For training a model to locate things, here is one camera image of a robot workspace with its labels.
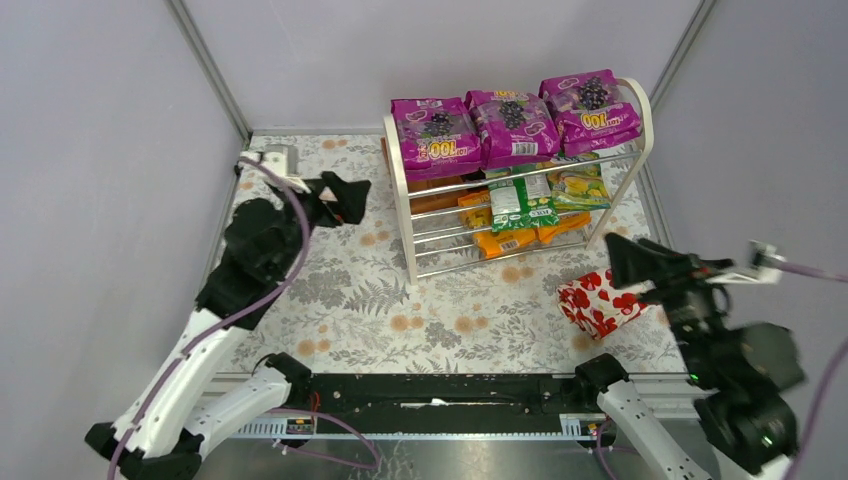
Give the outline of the purple candy bag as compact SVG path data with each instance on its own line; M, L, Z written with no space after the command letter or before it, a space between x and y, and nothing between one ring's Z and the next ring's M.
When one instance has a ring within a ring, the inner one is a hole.
M541 98L470 90L464 104L480 139L485 170L538 163L560 151L560 134Z
M545 79L539 95L568 157L612 148L640 134L641 118L621 98L610 69Z
M462 99L394 99L391 114L407 180L461 176L482 168L481 140Z

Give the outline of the orange mango candy bag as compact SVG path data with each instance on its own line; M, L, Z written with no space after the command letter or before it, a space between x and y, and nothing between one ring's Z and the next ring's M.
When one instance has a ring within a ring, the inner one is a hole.
M478 191L464 195L458 199L459 207L470 207L459 213L459 218L464 227L470 230L478 230L483 227L493 226L493 214L489 206L484 203L490 201L488 191ZM492 259L522 247L531 245L536 241L536 233L533 229L506 230L493 232L486 230L472 234L475 245L481 250L485 259Z

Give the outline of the green candy bag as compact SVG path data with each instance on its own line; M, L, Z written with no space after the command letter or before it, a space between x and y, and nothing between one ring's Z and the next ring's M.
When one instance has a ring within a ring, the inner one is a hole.
M488 170L492 232L554 227L559 216L545 174L536 164Z

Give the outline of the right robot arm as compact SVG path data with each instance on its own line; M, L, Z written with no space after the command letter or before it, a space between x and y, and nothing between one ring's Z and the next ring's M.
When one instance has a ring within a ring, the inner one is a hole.
M733 284L775 284L781 256L753 242L747 266L679 253L647 239L604 238L616 288L640 283L638 300L665 313L689 383L698 421L724 479L785 479L800 457L799 425L783 393L805 378L792 332L757 322L726 323ZM665 479L702 479L699 467L640 404L623 367L604 354L576 368L566 399L600 411L624 433L648 466Z

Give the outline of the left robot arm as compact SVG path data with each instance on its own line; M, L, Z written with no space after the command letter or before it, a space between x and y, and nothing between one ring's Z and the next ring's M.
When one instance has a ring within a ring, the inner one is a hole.
M220 443L263 413L312 397L310 370L285 353L207 406L199 398L303 268L318 228L360 223L371 183L325 171L317 178L270 175L270 198L238 205L225 246L195 299L178 342L127 411L94 424L86 444L108 461L111 479L190 479Z

